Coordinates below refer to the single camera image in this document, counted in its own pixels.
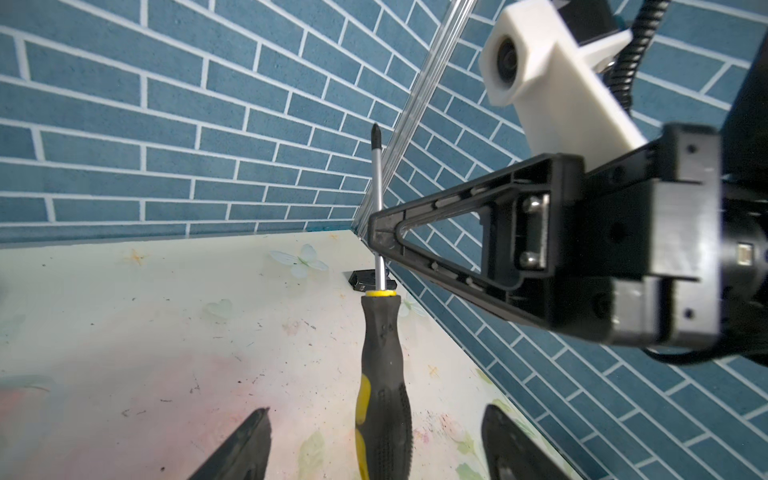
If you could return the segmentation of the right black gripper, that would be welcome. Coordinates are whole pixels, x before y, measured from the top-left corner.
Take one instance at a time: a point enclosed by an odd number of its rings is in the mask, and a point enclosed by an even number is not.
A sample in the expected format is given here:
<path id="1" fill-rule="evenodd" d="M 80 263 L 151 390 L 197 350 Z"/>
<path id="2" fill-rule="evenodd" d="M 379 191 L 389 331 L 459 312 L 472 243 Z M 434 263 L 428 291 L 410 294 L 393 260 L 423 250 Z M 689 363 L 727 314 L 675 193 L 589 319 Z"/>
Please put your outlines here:
<path id="1" fill-rule="evenodd" d="M 629 115 L 640 63 L 667 10 L 646 1 L 601 78 Z M 598 1 L 569 3 L 579 45 Z M 557 281 L 556 325 L 691 365 L 767 361 L 767 56 L 760 53 L 720 129 L 668 123 L 661 135 L 586 170 Z"/>

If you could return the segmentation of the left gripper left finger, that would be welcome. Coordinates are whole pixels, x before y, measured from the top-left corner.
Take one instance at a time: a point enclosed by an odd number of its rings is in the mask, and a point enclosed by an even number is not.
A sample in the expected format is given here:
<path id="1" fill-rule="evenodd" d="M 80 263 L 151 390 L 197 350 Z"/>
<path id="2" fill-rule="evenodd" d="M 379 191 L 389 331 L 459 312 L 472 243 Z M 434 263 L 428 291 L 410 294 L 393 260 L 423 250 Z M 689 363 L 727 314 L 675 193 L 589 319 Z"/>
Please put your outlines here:
<path id="1" fill-rule="evenodd" d="M 272 440 L 269 408 L 254 410 L 190 480 L 264 480 Z"/>

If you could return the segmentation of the black yellow screwdriver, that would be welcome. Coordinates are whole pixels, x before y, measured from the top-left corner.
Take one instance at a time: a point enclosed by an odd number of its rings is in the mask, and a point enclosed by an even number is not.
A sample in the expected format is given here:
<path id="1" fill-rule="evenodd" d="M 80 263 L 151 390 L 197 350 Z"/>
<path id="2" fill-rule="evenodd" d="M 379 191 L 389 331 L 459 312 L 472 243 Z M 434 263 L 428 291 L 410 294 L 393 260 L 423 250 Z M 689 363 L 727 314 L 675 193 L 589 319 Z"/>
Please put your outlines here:
<path id="1" fill-rule="evenodd" d="M 407 479 L 413 433 L 398 332 L 401 297 L 387 287 L 383 257 L 374 259 L 374 289 L 361 299 L 366 328 L 355 408 L 358 468 L 363 479 Z"/>

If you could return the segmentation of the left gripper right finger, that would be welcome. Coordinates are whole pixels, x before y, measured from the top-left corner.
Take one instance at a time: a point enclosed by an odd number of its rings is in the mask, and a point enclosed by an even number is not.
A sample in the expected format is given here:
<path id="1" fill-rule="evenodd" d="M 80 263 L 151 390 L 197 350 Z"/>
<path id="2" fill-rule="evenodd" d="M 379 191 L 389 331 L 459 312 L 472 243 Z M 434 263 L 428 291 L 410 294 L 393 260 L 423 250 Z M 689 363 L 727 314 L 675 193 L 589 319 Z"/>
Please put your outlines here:
<path id="1" fill-rule="evenodd" d="M 481 435 L 491 480 L 566 480 L 568 476 L 498 406 L 486 406 Z"/>

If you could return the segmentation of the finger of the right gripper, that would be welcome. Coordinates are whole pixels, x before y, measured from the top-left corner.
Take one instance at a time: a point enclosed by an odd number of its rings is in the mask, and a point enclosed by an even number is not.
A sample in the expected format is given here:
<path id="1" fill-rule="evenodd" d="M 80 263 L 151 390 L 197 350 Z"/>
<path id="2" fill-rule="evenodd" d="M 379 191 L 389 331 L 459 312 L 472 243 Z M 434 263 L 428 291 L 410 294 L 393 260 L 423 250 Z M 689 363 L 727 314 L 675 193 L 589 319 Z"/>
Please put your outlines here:
<path id="1" fill-rule="evenodd" d="M 497 317 L 553 327 L 584 160 L 542 154 L 371 215 L 378 254 Z"/>

